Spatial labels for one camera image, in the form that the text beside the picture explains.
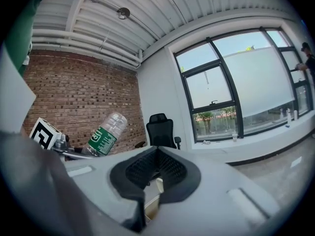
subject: person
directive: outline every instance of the person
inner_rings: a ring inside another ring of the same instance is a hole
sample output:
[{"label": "person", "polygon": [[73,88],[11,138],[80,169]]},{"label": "person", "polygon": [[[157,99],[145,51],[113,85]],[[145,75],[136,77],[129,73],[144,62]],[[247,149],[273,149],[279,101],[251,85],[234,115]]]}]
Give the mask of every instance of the person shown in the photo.
[{"label": "person", "polygon": [[302,44],[301,51],[305,53],[308,59],[305,64],[297,64],[297,69],[301,71],[309,69],[313,78],[313,83],[315,83],[315,56],[312,54],[310,46],[306,42]]},{"label": "person", "polygon": [[[13,65],[23,76],[29,63],[29,54],[32,49],[32,28],[36,11],[42,0],[30,0],[20,15],[16,18],[8,35],[4,39],[2,49],[7,53]],[[21,134],[28,137],[23,126]]]}]

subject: window pane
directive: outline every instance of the window pane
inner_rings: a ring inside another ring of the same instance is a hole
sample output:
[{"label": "window pane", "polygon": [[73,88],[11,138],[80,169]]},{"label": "window pane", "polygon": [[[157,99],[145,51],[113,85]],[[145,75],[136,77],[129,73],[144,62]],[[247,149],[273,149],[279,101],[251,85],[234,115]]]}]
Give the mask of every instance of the window pane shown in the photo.
[{"label": "window pane", "polygon": [[237,133],[235,107],[192,115],[198,140],[230,138]]},{"label": "window pane", "polygon": [[209,44],[196,47],[177,56],[177,61],[182,72],[186,72],[199,65],[217,60],[217,56]]},{"label": "window pane", "polygon": [[299,63],[299,60],[297,59],[297,56],[295,55],[295,52],[282,52],[282,55],[287,63],[287,66],[290,70],[294,70],[296,65]]},{"label": "window pane", "polygon": [[220,38],[213,42],[223,57],[233,53],[270,47],[268,40],[259,31]]},{"label": "window pane", "polygon": [[285,40],[282,34],[280,34],[277,30],[269,30],[267,31],[269,36],[271,36],[272,40],[275,42],[278,47],[287,47],[289,46],[288,42]]},{"label": "window pane", "polygon": [[193,108],[232,100],[220,67],[187,78]]},{"label": "window pane", "polygon": [[309,110],[309,103],[306,95],[306,87],[302,86],[296,89],[297,101],[299,104],[299,115]]},{"label": "window pane", "polygon": [[234,80],[243,117],[253,116],[294,100],[289,74],[274,48],[224,58]]},{"label": "window pane", "polygon": [[287,121],[286,110],[290,109],[293,118],[293,102],[289,102],[256,115],[243,118],[244,134],[263,131]]},{"label": "window pane", "polygon": [[302,71],[291,72],[294,83],[305,80],[304,73]]}]

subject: chair backrest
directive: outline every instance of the chair backrest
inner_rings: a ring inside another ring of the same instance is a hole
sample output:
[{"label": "chair backrest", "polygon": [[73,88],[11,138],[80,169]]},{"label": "chair backrest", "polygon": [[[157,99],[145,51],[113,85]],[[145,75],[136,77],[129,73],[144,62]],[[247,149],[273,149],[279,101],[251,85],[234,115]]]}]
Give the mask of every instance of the chair backrest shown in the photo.
[{"label": "chair backrest", "polygon": [[165,114],[152,115],[147,130],[151,146],[177,148],[173,138],[173,120],[167,119]]}]

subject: brick wall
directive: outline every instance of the brick wall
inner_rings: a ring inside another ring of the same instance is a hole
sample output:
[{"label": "brick wall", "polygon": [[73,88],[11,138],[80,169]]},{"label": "brick wall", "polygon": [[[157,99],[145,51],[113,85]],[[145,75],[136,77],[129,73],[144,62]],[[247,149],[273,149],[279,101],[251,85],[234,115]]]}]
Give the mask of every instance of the brick wall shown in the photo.
[{"label": "brick wall", "polygon": [[146,141],[135,72],[82,55],[33,50],[24,79],[36,94],[24,122],[28,134],[41,117],[68,134],[72,146],[81,147],[117,111],[128,125],[112,151]]}]

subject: green bottle label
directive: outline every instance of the green bottle label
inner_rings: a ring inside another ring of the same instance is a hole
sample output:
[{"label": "green bottle label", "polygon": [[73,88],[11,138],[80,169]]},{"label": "green bottle label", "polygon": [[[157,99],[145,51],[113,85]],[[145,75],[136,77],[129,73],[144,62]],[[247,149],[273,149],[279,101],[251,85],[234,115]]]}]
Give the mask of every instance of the green bottle label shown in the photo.
[{"label": "green bottle label", "polygon": [[117,139],[111,133],[99,127],[88,143],[99,154],[107,155],[116,141]]}]

